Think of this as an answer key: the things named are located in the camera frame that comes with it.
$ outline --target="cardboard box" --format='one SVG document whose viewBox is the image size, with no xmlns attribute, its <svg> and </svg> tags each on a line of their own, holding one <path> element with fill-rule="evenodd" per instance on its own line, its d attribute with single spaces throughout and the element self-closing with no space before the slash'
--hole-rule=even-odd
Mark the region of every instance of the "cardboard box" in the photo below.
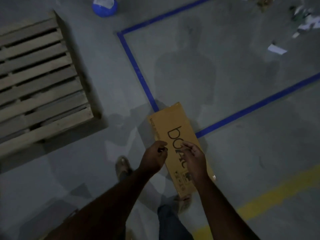
<svg viewBox="0 0 320 240">
<path fill-rule="evenodd" d="M 168 143 L 168 158 L 165 163 L 179 196 L 184 197 L 195 192 L 186 162 L 181 159 L 180 149 L 182 141 L 192 142 L 198 147 L 200 145 L 182 105 L 176 103 L 149 116 L 148 120 L 155 132 L 155 139 Z M 215 176 L 208 162 L 207 171 L 214 180 Z"/>
</svg>

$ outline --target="person's left hand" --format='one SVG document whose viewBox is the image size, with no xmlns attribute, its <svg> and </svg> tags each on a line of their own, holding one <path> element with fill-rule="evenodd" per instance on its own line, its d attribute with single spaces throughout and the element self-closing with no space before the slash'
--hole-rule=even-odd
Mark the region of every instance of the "person's left hand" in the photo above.
<svg viewBox="0 0 320 240">
<path fill-rule="evenodd" d="M 165 147 L 167 144 L 165 141 L 158 140 L 146 149 L 139 170 L 150 176 L 159 172 L 168 156 L 168 149 Z"/>
</svg>

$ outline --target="foot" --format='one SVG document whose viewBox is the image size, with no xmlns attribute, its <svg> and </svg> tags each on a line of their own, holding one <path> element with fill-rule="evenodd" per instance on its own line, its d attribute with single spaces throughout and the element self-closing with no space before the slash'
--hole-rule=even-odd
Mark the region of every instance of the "foot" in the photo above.
<svg viewBox="0 0 320 240">
<path fill-rule="evenodd" d="M 119 181 L 123 179 L 123 177 L 129 176 L 132 173 L 130 163 L 125 156 L 121 156 L 118 158 L 115 164 L 115 172 Z"/>
<path fill-rule="evenodd" d="M 173 206 L 172 209 L 176 214 L 181 214 L 185 212 L 187 209 L 189 209 L 191 205 L 191 194 L 180 198 L 178 195 L 173 200 Z"/>
</svg>

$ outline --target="person's right arm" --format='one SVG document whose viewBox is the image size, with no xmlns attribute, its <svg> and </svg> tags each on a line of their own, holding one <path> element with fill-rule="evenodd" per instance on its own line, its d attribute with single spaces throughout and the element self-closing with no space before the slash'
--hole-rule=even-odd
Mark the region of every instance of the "person's right arm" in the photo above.
<svg viewBox="0 0 320 240">
<path fill-rule="evenodd" d="M 182 151 L 192 181 L 197 188 L 214 240 L 254 239 L 256 234 L 242 220 L 207 173 L 206 158 L 201 149 L 183 142 Z"/>
</svg>

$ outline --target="hand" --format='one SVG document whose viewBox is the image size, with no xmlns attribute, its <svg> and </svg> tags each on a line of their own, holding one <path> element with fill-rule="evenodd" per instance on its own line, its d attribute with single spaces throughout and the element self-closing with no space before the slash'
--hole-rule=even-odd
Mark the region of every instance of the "hand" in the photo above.
<svg viewBox="0 0 320 240">
<path fill-rule="evenodd" d="M 158 140 L 146 149 L 139 170 L 150 174 L 150 176 L 159 172 L 168 156 L 168 149 L 165 147 L 167 144 L 165 141 Z"/>
<path fill-rule="evenodd" d="M 183 141 L 181 145 L 183 152 L 181 159 L 186 161 L 186 166 L 196 186 L 198 182 L 201 183 L 203 179 L 208 177 L 205 154 L 191 142 Z"/>
</svg>

